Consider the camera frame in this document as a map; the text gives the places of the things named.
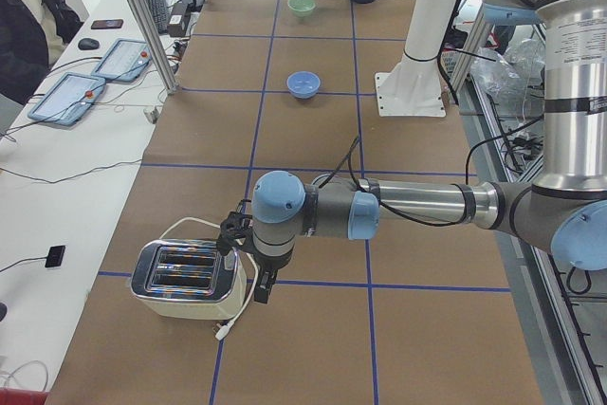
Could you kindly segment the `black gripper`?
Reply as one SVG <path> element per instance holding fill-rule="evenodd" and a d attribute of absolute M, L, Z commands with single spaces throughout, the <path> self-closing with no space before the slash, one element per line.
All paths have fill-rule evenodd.
<path fill-rule="evenodd" d="M 256 253 L 254 258 L 260 268 L 260 275 L 255 282 L 253 298 L 256 303 L 266 304 L 276 282 L 278 271 L 290 262 L 290 252 L 278 256 Z"/>

